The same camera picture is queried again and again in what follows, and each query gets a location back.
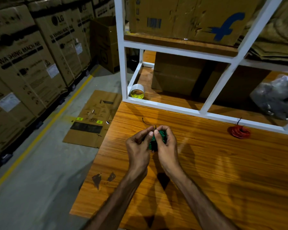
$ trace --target yellow sticker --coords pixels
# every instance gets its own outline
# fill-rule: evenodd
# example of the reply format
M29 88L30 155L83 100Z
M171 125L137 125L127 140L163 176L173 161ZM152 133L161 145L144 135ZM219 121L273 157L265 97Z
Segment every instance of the yellow sticker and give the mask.
M135 97L135 98L139 98L139 99L143 99L144 98L144 94L142 93L142 94L130 94L131 95L131 97Z

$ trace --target black wire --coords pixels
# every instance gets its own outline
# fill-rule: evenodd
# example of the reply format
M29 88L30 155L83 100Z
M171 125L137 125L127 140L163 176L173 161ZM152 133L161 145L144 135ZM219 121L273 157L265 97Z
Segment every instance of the black wire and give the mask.
M155 124L147 124L147 123L145 123L145 124L150 125L150 126L155 126L155 129L157 129L157 125L155 125Z

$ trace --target gray floor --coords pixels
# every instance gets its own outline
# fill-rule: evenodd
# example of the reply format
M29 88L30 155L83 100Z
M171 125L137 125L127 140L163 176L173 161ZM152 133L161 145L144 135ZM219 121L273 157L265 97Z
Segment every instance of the gray floor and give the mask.
M0 168L0 178L68 102L59 106ZM70 215L79 188L98 149L63 143L62 140L94 90L121 93L120 73L98 70L47 133L0 186L0 230L78 230L87 221Z

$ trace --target wooden table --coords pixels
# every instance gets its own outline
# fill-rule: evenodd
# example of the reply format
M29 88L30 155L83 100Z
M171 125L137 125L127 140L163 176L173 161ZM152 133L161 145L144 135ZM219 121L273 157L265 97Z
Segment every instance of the wooden table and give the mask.
M231 124L122 102L83 183L71 214L91 217L128 169L125 140L146 128L169 125L183 169L242 229L288 230L288 135L251 129L251 139L228 134ZM107 179L116 175L112 182ZM126 229L201 229L184 197L151 154L147 177L120 224ZM99 189L92 177L101 175Z

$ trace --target white metal shelf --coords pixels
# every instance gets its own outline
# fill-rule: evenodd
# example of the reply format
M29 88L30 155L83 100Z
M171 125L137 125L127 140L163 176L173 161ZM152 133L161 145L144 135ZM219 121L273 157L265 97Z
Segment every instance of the white metal shelf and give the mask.
M138 105L143 105L143 106L148 106L148 107L153 107L153 108L158 108L158 109L228 122L228 123L236 123L237 118L209 113L208 110L210 109L213 102L215 101L215 99L217 98L217 96L219 95L221 90L224 88L225 84L230 79L231 75L234 73L235 69L239 65L288 72L288 66L285 66L285 65L277 65L273 63L244 59L250 47L253 45L254 41L256 40L256 38L258 37L262 29L265 27L265 25L267 24L267 22L273 15L274 11L276 11L281 1L282 0L267 0L266 1L261 11L259 12L257 18L255 19L253 25L251 26L250 30L248 31L245 38L241 42L238 48L238 55L235 57L230 57L230 56L203 53L203 52L192 51L192 50L184 50L184 49L124 40L124 27L125 27L125 18L123 16L124 0L115 0L116 28L117 28L117 38L118 38L118 45L119 45L119 63L120 63L120 69L121 69L121 84L122 84L123 101L138 104ZM138 64L138 67L135 70L135 73L129 85L127 85L127 79L126 79L126 75L127 75L126 67L127 66L126 66L125 47L140 49L140 63ZM147 66L151 68L154 67L154 64L143 61L144 50L151 50L151 51L163 52L163 53L168 53L168 54L176 54L176 55L181 55L181 56L188 56L188 57L194 57L194 58L200 58L200 59L225 62L225 63L228 63L229 65L226 68L226 70L223 72L221 77L219 78L217 84L215 85L209 97L205 101L203 107L200 109L200 111L198 111L198 110L193 110L189 108L182 108L179 106L129 97L131 86L134 84L134 81L136 80L138 76L140 68L142 66ZM255 127L258 129L288 134L288 124L285 127L280 127L280 126L274 126L272 124L259 123L255 121L244 120L244 119L242 119L240 123L249 127Z

